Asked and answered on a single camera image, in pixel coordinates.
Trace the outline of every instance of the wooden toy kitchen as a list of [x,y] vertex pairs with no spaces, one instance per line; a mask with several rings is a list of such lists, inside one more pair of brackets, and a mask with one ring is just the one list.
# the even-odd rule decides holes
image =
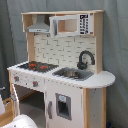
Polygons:
[[103,11],[22,13],[28,61],[9,67],[13,116],[38,128],[106,128]]

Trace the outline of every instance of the burner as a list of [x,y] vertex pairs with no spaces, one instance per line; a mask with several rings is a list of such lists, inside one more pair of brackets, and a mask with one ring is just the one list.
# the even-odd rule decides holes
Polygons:
[[58,67],[58,65],[32,61],[32,62],[23,64],[23,65],[20,65],[18,67],[23,68],[23,69],[37,71],[37,72],[47,72],[47,71],[50,71],[50,70]]

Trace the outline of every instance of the gray wall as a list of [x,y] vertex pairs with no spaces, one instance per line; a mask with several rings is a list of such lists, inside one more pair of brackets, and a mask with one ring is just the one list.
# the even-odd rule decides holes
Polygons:
[[7,0],[16,62],[27,60],[21,12],[105,10],[103,33],[104,70],[116,76],[107,88],[107,121],[128,127],[128,1],[127,0]]
[[7,67],[15,64],[13,40],[6,0],[0,0],[0,88],[3,100],[10,96]]

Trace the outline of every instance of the oven door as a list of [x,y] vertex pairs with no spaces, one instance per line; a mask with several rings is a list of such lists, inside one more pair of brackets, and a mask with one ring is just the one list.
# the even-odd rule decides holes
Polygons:
[[18,99],[14,84],[12,84],[11,99],[13,100],[14,112],[16,117],[20,115],[20,109],[19,109],[19,99]]
[[51,37],[67,37],[93,33],[93,15],[77,14],[50,17]]
[[83,90],[46,80],[46,128],[84,128]]

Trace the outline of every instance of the oven handle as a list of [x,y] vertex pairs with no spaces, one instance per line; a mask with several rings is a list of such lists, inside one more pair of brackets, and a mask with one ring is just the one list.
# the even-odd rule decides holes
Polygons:
[[52,119],[51,107],[52,107],[52,101],[49,101],[49,103],[48,103],[48,115],[49,115],[49,119]]

